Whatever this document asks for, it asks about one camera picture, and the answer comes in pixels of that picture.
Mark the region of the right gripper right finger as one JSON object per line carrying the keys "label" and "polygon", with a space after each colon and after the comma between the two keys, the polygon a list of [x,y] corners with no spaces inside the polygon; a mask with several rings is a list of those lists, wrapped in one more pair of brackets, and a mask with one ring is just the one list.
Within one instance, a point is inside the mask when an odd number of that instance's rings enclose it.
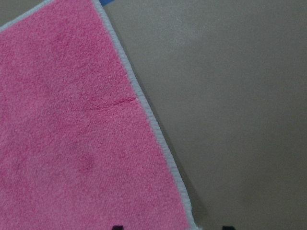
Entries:
{"label": "right gripper right finger", "polygon": [[234,230],[233,226],[223,226],[222,230]]}

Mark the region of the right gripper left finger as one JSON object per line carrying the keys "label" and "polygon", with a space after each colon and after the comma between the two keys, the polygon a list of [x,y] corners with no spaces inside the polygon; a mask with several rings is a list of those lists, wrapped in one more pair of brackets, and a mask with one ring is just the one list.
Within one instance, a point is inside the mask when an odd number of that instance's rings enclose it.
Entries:
{"label": "right gripper left finger", "polygon": [[122,225],[115,225],[112,227],[112,230],[124,230],[124,226]]}

